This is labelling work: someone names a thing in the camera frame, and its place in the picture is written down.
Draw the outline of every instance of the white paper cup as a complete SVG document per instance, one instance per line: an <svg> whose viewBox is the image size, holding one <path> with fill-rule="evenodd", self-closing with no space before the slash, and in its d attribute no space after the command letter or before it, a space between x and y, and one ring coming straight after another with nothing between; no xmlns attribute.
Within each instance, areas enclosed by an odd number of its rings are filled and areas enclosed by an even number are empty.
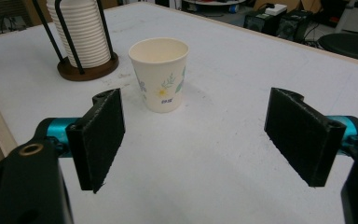
<svg viewBox="0 0 358 224"><path fill-rule="evenodd" d="M129 50L146 106L170 112L182 103L188 45L173 38L146 39Z"/></svg>

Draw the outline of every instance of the white tabletop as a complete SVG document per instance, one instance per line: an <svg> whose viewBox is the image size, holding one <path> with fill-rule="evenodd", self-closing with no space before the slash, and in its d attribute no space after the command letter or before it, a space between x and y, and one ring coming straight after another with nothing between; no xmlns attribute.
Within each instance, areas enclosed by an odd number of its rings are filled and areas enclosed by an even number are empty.
<svg viewBox="0 0 358 224"><path fill-rule="evenodd" d="M145 3L105 17L120 65L88 82L59 76L43 27L0 36L0 130L17 144L42 119L82 117L93 95L121 88L127 132L101 190L81 191L61 159L76 223L344 223L352 160L337 156L326 187L309 188L264 123L271 87L358 117L358 61ZM190 46L184 101L167 114L145 107L128 57L156 36Z"/></svg>

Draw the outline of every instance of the wooden base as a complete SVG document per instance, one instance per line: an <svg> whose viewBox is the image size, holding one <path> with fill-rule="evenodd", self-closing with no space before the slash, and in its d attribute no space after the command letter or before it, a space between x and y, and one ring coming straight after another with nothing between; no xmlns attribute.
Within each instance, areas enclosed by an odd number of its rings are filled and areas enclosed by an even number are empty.
<svg viewBox="0 0 358 224"><path fill-rule="evenodd" d="M113 59L109 60L97 67L84 68L84 74L80 74L76 67L73 67L69 62L68 57L64 58L64 63L58 63L57 68L60 75L70 81L90 81L100 77L104 77L118 67L118 56L115 54Z"/></svg>

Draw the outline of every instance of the stacked paper cups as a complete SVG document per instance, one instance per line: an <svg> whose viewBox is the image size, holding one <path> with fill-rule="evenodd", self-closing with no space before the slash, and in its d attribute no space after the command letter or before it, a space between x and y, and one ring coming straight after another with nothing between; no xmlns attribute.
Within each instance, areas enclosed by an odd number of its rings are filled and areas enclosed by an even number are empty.
<svg viewBox="0 0 358 224"><path fill-rule="evenodd" d="M54 5L55 0L48 0L48 12L56 25L69 62L73 67L77 67ZM107 63L110 60L110 53L97 2L62 0L60 9L82 67L91 68Z"/></svg>

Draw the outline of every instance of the equipment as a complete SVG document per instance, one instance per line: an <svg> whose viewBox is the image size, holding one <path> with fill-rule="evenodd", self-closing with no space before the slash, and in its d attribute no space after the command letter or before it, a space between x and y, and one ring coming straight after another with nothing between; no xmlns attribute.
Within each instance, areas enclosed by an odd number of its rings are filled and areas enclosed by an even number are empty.
<svg viewBox="0 0 358 224"><path fill-rule="evenodd" d="M276 35L279 21L281 20L281 16L285 14L285 11L278 16L271 16L264 12L265 9L248 12L245 16L243 28L257 31L266 35Z"/></svg>
<svg viewBox="0 0 358 224"><path fill-rule="evenodd" d="M354 164L341 191L347 224L358 223L358 118L325 117L296 92L272 88L265 131L310 187L323 187L337 152Z"/></svg>
<svg viewBox="0 0 358 224"><path fill-rule="evenodd" d="M97 192L124 136L120 90L100 93L80 119L44 119L0 162L0 223L73 223L59 156L72 154L80 187Z"/></svg>
<svg viewBox="0 0 358 224"><path fill-rule="evenodd" d="M293 10L282 16L277 37L300 43L310 24L312 13L308 11Z"/></svg>

